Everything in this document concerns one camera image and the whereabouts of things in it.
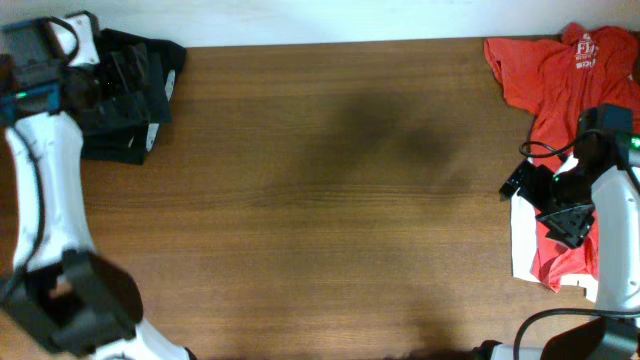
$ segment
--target black cloth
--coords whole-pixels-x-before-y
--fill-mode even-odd
[[[171,70],[175,71],[176,84],[178,76],[184,69],[187,50],[167,40],[153,40],[140,36],[105,29],[94,38],[98,54],[102,56],[120,51],[126,46],[143,43],[147,48],[150,75],[153,71],[161,71],[162,77],[150,76],[149,89],[145,90],[146,105],[151,123],[168,123],[171,121],[168,101],[164,92],[165,82]],[[146,139],[149,125],[133,124],[132,126],[84,136],[82,158],[91,160],[116,161],[127,164],[144,163],[147,153]]]

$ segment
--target red cloth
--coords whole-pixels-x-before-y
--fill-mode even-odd
[[[531,140],[563,147],[576,137],[580,114],[603,103],[632,109],[638,131],[640,87],[630,77],[638,45],[624,29],[607,26],[588,33],[571,24],[562,42],[489,39],[484,52],[507,103],[537,115]],[[561,165],[557,157],[534,163],[554,171]],[[565,274],[592,274],[597,279],[597,229],[596,222],[584,246],[569,250],[547,239],[548,230],[538,223],[533,275],[554,291],[560,290]]]

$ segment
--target wooden table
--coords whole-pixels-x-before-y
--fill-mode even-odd
[[[469,349],[591,306],[510,275],[497,190],[532,116],[505,104],[481,39],[192,49],[172,112],[144,166],[86,161],[82,180],[98,249],[201,360]],[[0,319],[3,360],[49,358]],[[541,321],[525,344],[583,320]]]

